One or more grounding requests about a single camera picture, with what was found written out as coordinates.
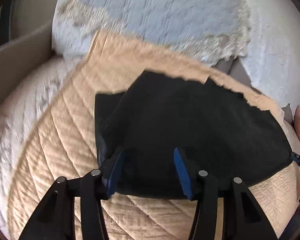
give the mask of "beige quilted blanket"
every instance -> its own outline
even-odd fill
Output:
[[[243,93],[250,105],[271,111],[292,149],[300,154],[298,138],[292,127],[283,122],[281,109],[270,98],[256,94],[224,73],[163,47],[100,31],[92,41],[85,62],[77,65],[74,74],[42,115],[20,155],[8,198],[12,239],[18,239],[38,202],[58,176],[72,179],[98,166],[94,137],[95,93],[126,90],[144,69],[202,83],[210,77],[219,85]],[[295,212],[299,183],[300,171],[291,164],[250,188],[277,236]],[[195,205],[188,200],[158,200],[120,194],[102,203],[110,239],[130,240],[187,239]],[[218,214],[216,239],[222,232],[222,199]],[[75,228],[77,239],[81,239],[78,201],[75,203]]]

